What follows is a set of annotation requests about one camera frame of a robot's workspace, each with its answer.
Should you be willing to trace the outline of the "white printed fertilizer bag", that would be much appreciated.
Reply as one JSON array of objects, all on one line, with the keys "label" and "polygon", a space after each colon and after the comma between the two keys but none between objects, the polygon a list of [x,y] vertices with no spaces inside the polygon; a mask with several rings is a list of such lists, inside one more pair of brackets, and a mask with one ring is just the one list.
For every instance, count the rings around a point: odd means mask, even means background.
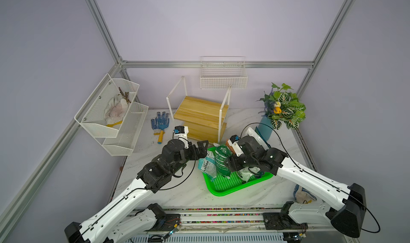
[{"label": "white printed fertilizer bag", "polygon": [[265,171],[261,170],[262,158],[269,147],[259,134],[252,128],[247,128],[246,135],[240,138],[238,145],[243,152],[241,156],[245,156],[248,163],[248,167],[237,171],[242,182],[247,183],[252,175],[257,179],[264,175]]}]

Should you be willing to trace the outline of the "orange fertilizer bag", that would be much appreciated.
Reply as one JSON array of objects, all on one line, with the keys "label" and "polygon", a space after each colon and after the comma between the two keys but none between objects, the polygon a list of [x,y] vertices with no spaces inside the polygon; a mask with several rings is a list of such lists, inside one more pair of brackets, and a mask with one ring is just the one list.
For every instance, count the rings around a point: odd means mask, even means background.
[{"label": "orange fertilizer bag", "polygon": [[233,150],[232,142],[231,142],[230,139],[228,139],[228,140],[226,141],[226,146],[227,146],[230,150]]}]

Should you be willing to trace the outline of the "teal white fertilizer bag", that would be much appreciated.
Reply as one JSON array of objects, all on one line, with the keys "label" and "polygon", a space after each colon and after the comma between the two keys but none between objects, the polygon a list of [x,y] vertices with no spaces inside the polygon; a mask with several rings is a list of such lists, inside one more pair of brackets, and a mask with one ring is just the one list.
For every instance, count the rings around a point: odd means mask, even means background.
[{"label": "teal white fertilizer bag", "polygon": [[199,159],[198,169],[202,173],[205,173],[212,182],[217,178],[217,166],[215,156],[212,151],[208,150],[207,156]]}]

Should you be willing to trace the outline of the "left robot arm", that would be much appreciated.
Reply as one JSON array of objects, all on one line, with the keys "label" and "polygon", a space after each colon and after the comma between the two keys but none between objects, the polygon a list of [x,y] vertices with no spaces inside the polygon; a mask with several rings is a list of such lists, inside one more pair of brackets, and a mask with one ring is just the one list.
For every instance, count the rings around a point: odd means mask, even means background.
[{"label": "left robot arm", "polygon": [[100,212],[82,223],[72,222],[65,228],[70,243],[123,243],[133,235],[162,230],[167,217],[157,203],[150,204],[134,217],[127,216],[144,200],[175,177],[188,161],[207,156],[208,141],[193,144],[183,138],[171,139],[161,154],[146,164],[130,185]]}]

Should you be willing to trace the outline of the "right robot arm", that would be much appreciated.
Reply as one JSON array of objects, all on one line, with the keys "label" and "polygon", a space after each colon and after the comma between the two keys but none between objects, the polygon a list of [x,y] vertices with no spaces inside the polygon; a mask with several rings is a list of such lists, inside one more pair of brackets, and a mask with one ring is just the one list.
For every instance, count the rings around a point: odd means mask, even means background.
[{"label": "right robot arm", "polygon": [[294,161],[287,153],[276,148],[268,148],[259,141],[259,136],[237,135],[229,139],[234,153],[225,160],[231,172],[246,170],[251,173],[263,172],[290,180],[307,189],[326,203],[323,211],[303,214],[293,203],[287,215],[296,223],[329,222],[337,231],[359,238],[366,214],[365,189],[356,183],[346,185],[335,182]]}]

